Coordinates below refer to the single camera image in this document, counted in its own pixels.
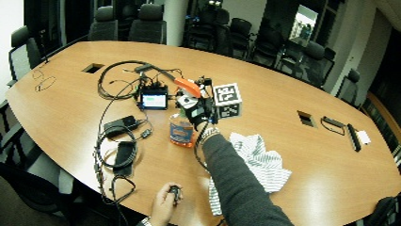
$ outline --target remote control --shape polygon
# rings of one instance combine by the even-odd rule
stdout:
[[[174,195],[175,195],[174,201],[178,201],[179,200],[179,188],[177,186],[170,186],[169,193],[174,193]]]
[[[347,124],[347,133],[349,133],[349,136],[350,136],[353,150],[357,151],[357,152],[359,152],[359,150],[361,150],[361,144],[359,144],[358,136],[355,136],[351,124]]]

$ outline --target hand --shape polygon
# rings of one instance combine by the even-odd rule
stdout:
[[[167,224],[173,216],[175,206],[179,204],[179,200],[182,199],[181,192],[179,199],[174,201],[174,193],[169,193],[170,186],[177,186],[179,189],[182,189],[182,186],[173,182],[169,182],[162,186],[157,196],[153,199],[151,214],[149,219],[151,226],[165,226]]]
[[[210,116],[210,110],[206,107],[205,99],[189,99],[191,104],[190,105],[181,105],[185,110],[185,116],[189,122],[194,125],[195,129],[198,125],[207,121],[207,117]]]

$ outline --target wristwatch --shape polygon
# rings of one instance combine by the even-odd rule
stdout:
[[[146,217],[139,223],[142,223],[143,226],[151,226],[149,219],[150,217]]]

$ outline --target table outlet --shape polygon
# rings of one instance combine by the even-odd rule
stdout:
[[[95,64],[95,63],[89,64],[89,66],[82,70],[82,72],[94,73],[102,66],[103,66],[102,64]]]
[[[298,112],[298,116],[299,116],[299,119],[301,119],[301,123],[307,125],[307,126],[311,126],[311,127],[317,128],[317,125],[315,125],[315,122],[314,122],[314,119],[313,119],[311,115],[302,112],[302,111],[297,111],[297,112]]]

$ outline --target gray sleeve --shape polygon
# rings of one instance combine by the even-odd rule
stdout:
[[[202,152],[227,225],[291,225],[222,135],[206,139]]]

